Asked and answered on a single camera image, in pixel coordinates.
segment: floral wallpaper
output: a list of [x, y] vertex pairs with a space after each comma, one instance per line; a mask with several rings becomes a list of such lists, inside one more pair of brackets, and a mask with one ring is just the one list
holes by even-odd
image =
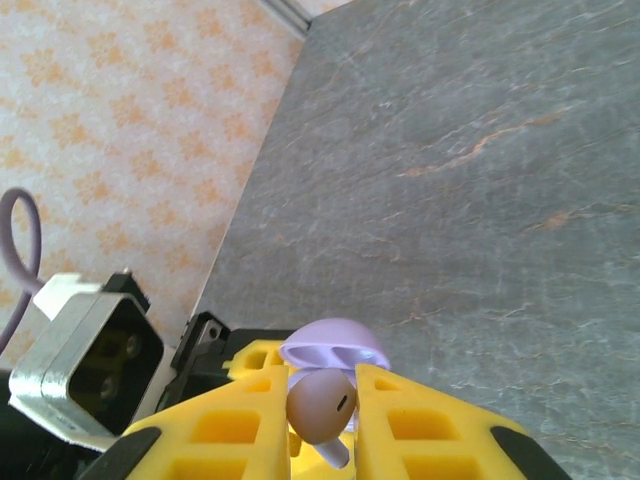
[[[41, 277], [129, 267], [175, 344], [301, 46], [256, 0], [2, 0], [0, 188], [36, 197]], [[14, 225], [26, 246], [21, 207]], [[19, 293], [0, 266], [0, 325]], [[0, 367], [45, 323], [23, 322]]]

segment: gray marble surface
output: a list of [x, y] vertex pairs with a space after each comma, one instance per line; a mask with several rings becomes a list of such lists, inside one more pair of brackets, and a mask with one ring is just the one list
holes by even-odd
[[640, 478], [640, 2], [317, 19], [199, 309], [361, 320], [573, 478]]

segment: purple cable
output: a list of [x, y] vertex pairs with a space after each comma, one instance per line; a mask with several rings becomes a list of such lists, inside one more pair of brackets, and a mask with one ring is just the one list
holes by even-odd
[[[31, 250], [29, 252], [29, 266], [20, 259], [16, 244], [13, 240], [11, 215], [18, 200], [22, 200], [27, 207], [29, 226], [31, 230]], [[15, 333], [22, 317], [29, 306], [31, 296], [38, 293], [44, 282], [38, 279], [40, 259], [42, 257], [42, 229], [38, 206], [29, 192], [22, 188], [11, 188], [0, 199], [0, 253], [9, 273], [22, 285], [22, 295], [9, 317], [7, 326], [0, 333], [0, 354], [4, 352], [9, 340]]]

